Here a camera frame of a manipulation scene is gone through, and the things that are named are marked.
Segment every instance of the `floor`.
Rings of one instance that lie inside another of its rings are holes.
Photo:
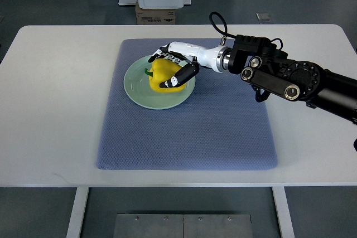
[[[255,13],[268,12],[274,24],[337,24],[357,48],[356,0],[191,1],[176,11],[177,24],[208,24],[211,11],[228,24],[258,24]],[[0,61],[25,25],[135,25],[134,7],[117,3],[0,0]],[[166,207],[158,201],[162,194]],[[296,237],[357,237],[357,187],[288,187],[286,195]],[[65,237],[74,196],[71,188],[0,188],[0,237]],[[91,189],[82,237],[113,237],[115,213],[130,210],[261,212],[254,237],[279,237],[269,188]]]

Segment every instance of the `blue mat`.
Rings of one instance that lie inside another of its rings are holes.
[[[172,41],[216,47],[218,39],[125,40],[103,121],[97,167],[156,170],[265,170],[277,156],[264,103],[238,75],[201,68],[182,104],[150,110],[125,93],[126,70]],[[232,46],[229,40],[226,45]]]

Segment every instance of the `robotic arm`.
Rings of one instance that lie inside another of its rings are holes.
[[[225,32],[212,21],[212,15],[221,18]],[[173,42],[157,50],[149,59],[166,57],[175,62],[187,61],[167,82],[160,87],[180,86],[199,72],[199,67],[216,72],[240,74],[243,81],[251,84],[258,102],[265,101],[272,93],[288,101],[305,101],[310,108],[321,108],[357,124],[357,80],[333,73],[308,61],[288,59],[282,51],[282,41],[266,37],[232,36],[227,33],[226,23],[220,14],[210,14],[210,21],[223,34],[218,47],[204,48],[187,43]],[[233,37],[232,48],[224,46],[226,36]],[[274,41],[279,41],[277,49]],[[248,57],[251,59],[245,66]]]

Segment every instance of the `table leg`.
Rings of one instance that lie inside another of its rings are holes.
[[[284,187],[272,187],[282,238],[295,238]]]
[[[71,219],[68,225],[67,238],[80,237],[88,191],[88,187],[77,188],[76,196],[73,202]]]

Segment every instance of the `cardboard box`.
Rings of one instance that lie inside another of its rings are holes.
[[[174,25],[176,23],[174,9],[142,9],[135,6],[138,25]]]

